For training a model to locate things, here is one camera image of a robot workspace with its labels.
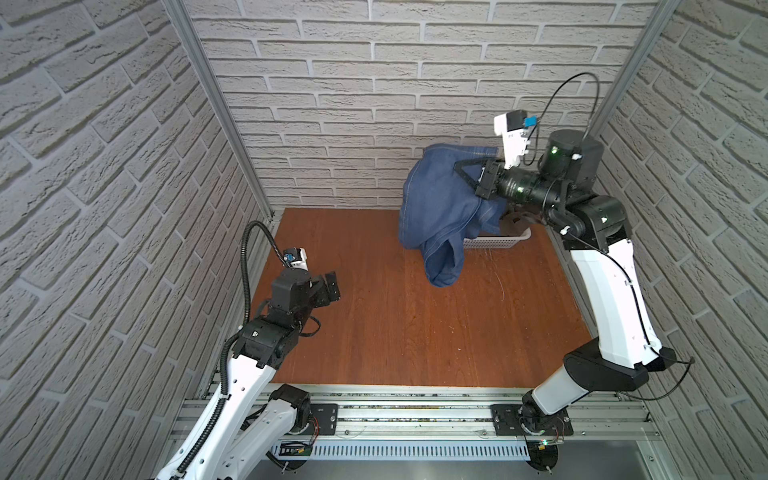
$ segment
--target denim fabric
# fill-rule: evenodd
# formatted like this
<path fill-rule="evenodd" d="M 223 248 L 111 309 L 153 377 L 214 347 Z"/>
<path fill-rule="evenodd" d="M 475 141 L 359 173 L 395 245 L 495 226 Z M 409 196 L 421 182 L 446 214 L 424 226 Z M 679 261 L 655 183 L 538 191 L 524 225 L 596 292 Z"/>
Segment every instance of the denim fabric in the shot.
<path fill-rule="evenodd" d="M 453 171 L 453 164 L 471 158 L 494 157 L 495 147 L 436 144 L 424 150 L 402 188 L 399 239 L 408 249 L 420 249 L 424 271 L 434 286 L 450 286 L 464 266 L 464 239 L 481 230 L 499 234 L 498 219 L 506 201 L 483 200 Z M 480 165 L 465 168 L 480 177 Z"/>

